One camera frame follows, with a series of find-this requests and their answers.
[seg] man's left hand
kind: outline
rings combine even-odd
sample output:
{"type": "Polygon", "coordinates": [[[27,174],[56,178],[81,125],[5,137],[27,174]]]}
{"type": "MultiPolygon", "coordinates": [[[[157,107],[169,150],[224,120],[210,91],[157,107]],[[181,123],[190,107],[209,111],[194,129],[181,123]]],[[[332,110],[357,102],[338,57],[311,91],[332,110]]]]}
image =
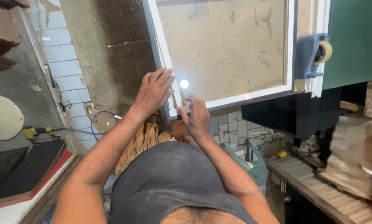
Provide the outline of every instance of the man's left hand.
{"type": "Polygon", "coordinates": [[[169,90],[175,80],[175,75],[171,76],[173,71],[173,68],[166,71],[166,68],[163,67],[143,77],[142,85],[132,107],[142,113],[145,118],[162,107],[171,94],[175,92],[169,90]]]}

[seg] bright light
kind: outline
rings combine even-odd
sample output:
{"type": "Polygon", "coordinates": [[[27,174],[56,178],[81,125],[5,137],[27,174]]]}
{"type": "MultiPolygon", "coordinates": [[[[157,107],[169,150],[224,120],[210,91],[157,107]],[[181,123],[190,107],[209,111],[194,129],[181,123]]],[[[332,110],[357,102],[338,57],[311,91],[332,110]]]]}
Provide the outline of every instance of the bright light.
{"type": "Polygon", "coordinates": [[[182,81],[180,82],[180,87],[186,89],[188,86],[189,86],[189,82],[188,82],[188,81],[186,81],[186,80],[182,80],[182,81]]]}

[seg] workbench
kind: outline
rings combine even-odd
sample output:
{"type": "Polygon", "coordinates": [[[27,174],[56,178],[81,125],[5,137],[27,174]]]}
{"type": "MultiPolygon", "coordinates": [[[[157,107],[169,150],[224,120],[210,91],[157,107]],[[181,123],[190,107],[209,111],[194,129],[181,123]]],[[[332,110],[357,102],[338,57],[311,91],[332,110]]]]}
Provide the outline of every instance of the workbench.
{"type": "Polygon", "coordinates": [[[316,170],[302,157],[265,159],[271,173],[285,181],[327,216],[340,224],[372,224],[372,203],[338,190],[335,185],[315,176],[316,170]]]}

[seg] hand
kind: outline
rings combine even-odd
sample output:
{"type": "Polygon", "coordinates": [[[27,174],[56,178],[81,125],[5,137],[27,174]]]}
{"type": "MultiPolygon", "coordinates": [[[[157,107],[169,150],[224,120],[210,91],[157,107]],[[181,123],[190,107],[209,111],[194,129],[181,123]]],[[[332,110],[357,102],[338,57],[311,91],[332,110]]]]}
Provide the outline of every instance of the hand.
{"type": "Polygon", "coordinates": [[[177,107],[182,120],[185,123],[187,130],[194,140],[199,143],[199,140],[210,137],[208,126],[209,126],[209,115],[208,109],[205,106],[203,100],[197,99],[193,94],[187,93],[188,97],[185,97],[185,100],[190,101],[192,104],[190,117],[184,111],[182,107],[177,107]]]}
{"type": "Polygon", "coordinates": [[[173,71],[173,68],[166,71],[166,68],[162,67],[143,77],[135,103],[132,105],[134,111],[142,113],[142,116],[147,118],[164,105],[165,101],[175,92],[169,90],[175,80],[175,75],[171,76],[173,71]]]}

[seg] cream circular board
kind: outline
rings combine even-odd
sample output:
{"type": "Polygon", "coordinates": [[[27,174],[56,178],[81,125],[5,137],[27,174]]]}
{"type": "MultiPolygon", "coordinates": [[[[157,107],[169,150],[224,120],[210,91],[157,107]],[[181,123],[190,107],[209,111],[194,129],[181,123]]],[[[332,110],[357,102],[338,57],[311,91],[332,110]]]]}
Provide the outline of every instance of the cream circular board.
{"type": "Polygon", "coordinates": [[[0,96],[0,141],[18,135],[24,125],[24,115],[10,99],[0,96]]]}

